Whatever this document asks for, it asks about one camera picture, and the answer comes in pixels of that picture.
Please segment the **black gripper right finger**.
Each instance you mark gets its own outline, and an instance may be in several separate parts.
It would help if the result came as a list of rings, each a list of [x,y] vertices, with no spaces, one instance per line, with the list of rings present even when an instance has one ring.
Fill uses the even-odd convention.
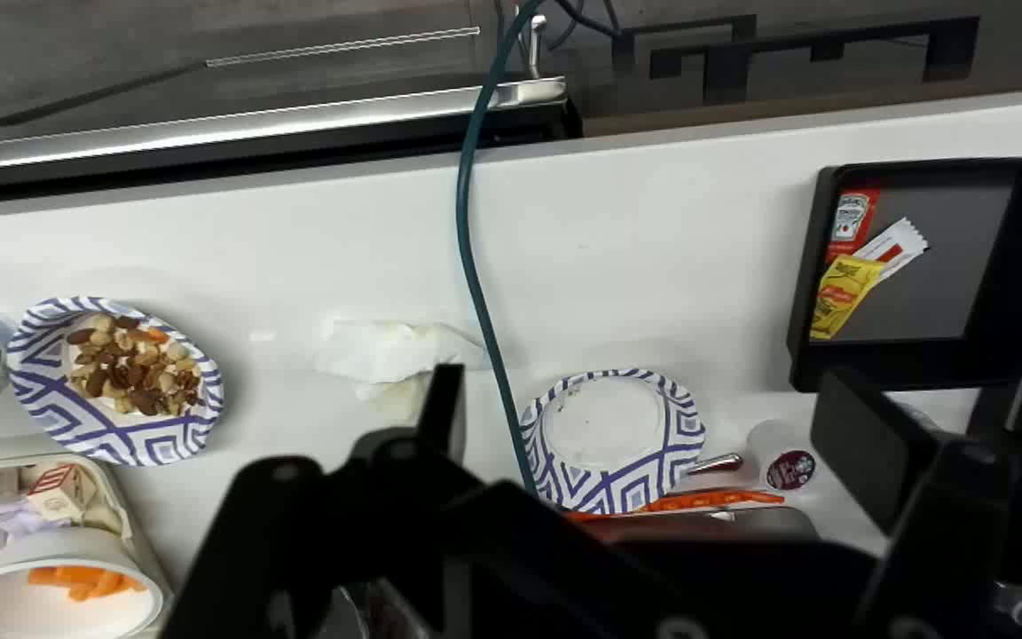
[[[928,464],[961,447],[855,370],[823,373],[807,440],[878,534],[903,522]]]

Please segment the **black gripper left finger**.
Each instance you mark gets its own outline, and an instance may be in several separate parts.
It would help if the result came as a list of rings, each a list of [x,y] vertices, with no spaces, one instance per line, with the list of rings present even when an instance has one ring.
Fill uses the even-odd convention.
[[[416,432],[450,463],[463,453],[463,370],[456,361],[431,370]]]

